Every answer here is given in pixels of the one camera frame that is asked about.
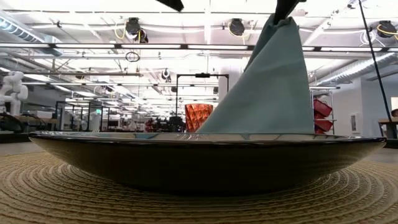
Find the ceiling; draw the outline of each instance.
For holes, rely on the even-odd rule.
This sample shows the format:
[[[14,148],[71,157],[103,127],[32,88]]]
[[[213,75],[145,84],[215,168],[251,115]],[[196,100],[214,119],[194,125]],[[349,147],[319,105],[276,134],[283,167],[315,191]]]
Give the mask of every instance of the ceiling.
[[[183,1],[185,9],[177,13],[155,0],[113,0],[106,2],[89,1],[25,1],[0,0],[3,13],[14,19],[21,27],[39,35],[51,35],[64,43],[133,43],[123,37],[123,26],[129,17],[138,17],[141,27],[151,44],[226,44],[255,45],[259,33],[268,17],[274,12],[276,0],[235,0],[234,4],[227,0]],[[291,16],[300,27],[300,37],[305,46],[350,46],[366,47],[364,26],[359,9],[347,9],[348,0],[307,0],[299,3]],[[398,25],[398,9],[393,1],[364,1],[364,13],[369,25],[376,27],[379,21],[389,20]],[[232,18],[241,18],[246,27],[244,38],[229,33],[228,24]],[[0,31],[1,42],[22,41],[4,31]],[[382,39],[375,35],[372,40],[375,46],[398,46],[395,38]],[[236,58],[244,68],[249,51],[222,50],[136,50],[141,56],[139,62],[128,62],[124,56],[128,50],[109,49],[67,49],[61,57],[55,57],[31,49],[11,49],[23,57],[29,58],[49,68],[57,68],[57,72],[92,72],[92,73],[123,73],[123,76],[86,77],[78,80],[74,76],[51,76],[63,82],[110,82],[110,83],[165,83],[161,74],[167,68],[171,83],[175,83],[176,74],[217,73],[228,63],[226,59]],[[47,72],[43,67],[32,65],[25,60],[15,58],[6,52],[1,53],[0,66],[3,63],[17,62],[18,69],[25,66],[30,72]],[[369,54],[305,54],[309,80],[322,78],[333,71],[354,62],[367,59]],[[140,73],[141,76],[130,76],[126,73]],[[218,84],[216,77],[195,78],[181,77],[180,83],[206,84],[209,87],[186,87],[179,89],[178,94],[186,99],[181,101],[181,109],[186,103],[214,102],[217,94],[213,93],[212,85]],[[94,86],[78,87],[85,91],[94,91]],[[97,95],[108,95],[99,91]],[[149,86],[123,86],[119,93],[126,91],[145,98],[146,104],[159,105],[154,114],[168,114],[173,111],[174,101],[169,99],[175,95],[170,86],[152,88]]]

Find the woven placemat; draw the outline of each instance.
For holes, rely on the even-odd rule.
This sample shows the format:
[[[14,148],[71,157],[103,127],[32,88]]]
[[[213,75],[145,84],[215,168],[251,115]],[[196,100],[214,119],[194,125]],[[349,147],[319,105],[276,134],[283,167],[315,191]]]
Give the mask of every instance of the woven placemat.
[[[398,166],[364,161],[281,192],[182,197],[134,190],[45,152],[7,156],[0,223],[398,223]]]

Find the cloth napkin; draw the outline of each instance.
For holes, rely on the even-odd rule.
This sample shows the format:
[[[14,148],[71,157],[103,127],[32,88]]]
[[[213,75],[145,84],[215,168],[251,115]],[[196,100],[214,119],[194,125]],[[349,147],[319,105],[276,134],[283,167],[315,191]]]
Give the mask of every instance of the cloth napkin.
[[[314,133],[307,69],[292,18],[266,22],[238,82],[198,133]]]

